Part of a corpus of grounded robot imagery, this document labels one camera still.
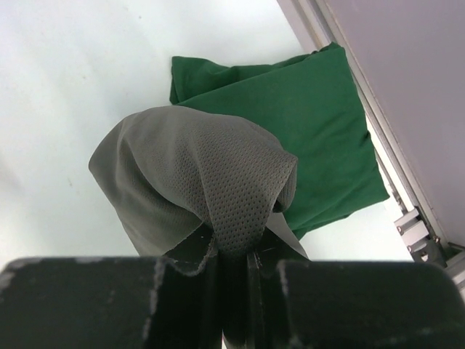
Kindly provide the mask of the grey t shirt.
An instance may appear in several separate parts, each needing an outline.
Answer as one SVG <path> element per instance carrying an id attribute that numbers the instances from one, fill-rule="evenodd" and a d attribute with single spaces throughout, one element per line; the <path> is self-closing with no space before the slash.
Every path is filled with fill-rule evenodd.
<path id="1" fill-rule="evenodd" d="M 141 255 L 164 254 L 206 225 L 218 249 L 238 257 L 290 207 L 297 163 L 251 121 L 166 106 L 119 122 L 89 171 Z"/>

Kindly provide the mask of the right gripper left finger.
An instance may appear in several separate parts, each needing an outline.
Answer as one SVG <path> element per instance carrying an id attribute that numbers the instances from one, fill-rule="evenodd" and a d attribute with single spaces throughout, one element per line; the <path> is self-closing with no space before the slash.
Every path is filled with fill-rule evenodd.
<path id="1" fill-rule="evenodd" d="M 31 257 L 1 272 L 3 348 L 220 348 L 208 228 L 160 257 Z"/>

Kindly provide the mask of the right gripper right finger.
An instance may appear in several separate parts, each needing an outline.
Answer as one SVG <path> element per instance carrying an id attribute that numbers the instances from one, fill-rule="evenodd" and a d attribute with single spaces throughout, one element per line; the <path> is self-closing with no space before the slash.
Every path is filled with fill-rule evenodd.
<path id="1" fill-rule="evenodd" d="M 248 253 L 250 348 L 462 348 L 464 301 L 417 262 L 316 262 L 266 231 Z"/>

